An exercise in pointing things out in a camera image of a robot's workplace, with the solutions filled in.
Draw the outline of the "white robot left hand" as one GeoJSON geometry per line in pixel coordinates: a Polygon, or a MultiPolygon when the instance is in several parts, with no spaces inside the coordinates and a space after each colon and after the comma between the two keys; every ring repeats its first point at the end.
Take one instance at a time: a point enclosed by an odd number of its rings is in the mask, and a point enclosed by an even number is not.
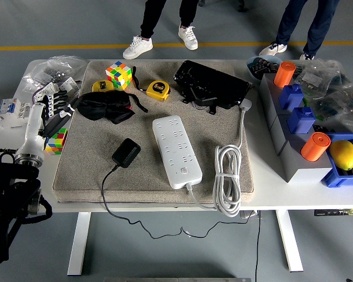
{"type": "Polygon", "coordinates": [[[70,98],[65,90],[34,96],[26,126],[25,142],[16,151],[15,162],[40,167],[44,161],[45,139],[52,137],[73,115],[78,97],[70,98]]]}

